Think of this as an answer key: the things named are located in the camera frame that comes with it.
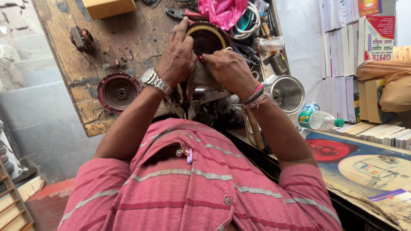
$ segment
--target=pink striped shirt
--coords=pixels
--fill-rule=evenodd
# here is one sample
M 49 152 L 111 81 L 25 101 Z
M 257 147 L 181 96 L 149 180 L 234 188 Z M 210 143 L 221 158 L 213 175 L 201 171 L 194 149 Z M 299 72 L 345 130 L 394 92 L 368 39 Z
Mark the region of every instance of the pink striped shirt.
M 222 231 L 231 222 L 239 230 L 342 230 L 318 168 L 288 167 L 277 185 L 221 133 L 182 119 L 152 124 L 130 166 L 86 162 L 59 230 Z

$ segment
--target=orange cloth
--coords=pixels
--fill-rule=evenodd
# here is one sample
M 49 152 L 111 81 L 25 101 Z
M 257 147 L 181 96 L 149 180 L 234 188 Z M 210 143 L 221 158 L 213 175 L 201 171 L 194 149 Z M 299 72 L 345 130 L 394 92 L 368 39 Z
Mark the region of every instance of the orange cloth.
M 368 60 L 357 68 L 357 79 L 386 79 L 380 98 L 382 111 L 411 109 L 411 46 L 394 47 L 394 60 Z

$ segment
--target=purple pen clip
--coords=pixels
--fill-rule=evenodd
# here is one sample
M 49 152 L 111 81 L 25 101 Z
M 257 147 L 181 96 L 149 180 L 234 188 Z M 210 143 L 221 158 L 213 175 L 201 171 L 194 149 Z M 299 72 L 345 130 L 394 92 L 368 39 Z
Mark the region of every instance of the purple pen clip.
M 187 157 L 187 164 L 193 163 L 193 151 L 190 148 L 190 156 Z

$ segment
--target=stainless steel container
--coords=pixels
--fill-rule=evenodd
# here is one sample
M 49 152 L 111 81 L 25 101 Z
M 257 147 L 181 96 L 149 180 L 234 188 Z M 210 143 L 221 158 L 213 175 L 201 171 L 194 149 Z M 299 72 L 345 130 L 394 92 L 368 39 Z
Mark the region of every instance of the stainless steel container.
M 292 76 L 280 76 L 271 85 L 269 95 L 286 113 L 294 114 L 305 101 L 305 91 L 302 84 Z

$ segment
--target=bracelet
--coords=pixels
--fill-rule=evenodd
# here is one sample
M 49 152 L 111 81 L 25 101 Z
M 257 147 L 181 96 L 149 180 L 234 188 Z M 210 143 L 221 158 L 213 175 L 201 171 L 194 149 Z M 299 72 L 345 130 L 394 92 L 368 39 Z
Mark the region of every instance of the bracelet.
M 264 92 L 264 88 L 260 88 L 247 100 L 244 100 L 244 101 L 241 100 L 241 103 L 242 104 L 249 104 L 249 103 L 253 102 L 255 99 L 257 99 L 263 92 Z
M 244 108 L 258 108 L 260 104 L 263 104 L 268 100 L 266 98 L 267 91 L 262 86 L 263 85 L 261 84 L 249 99 L 241 101 Z
M 258 90 L 260 90 L 262 87 L 263 87 L 263 85 L 260 84 L 260 85 L 257 87 L 257 89 L 254 91 L 254 94 L 255 94 Z

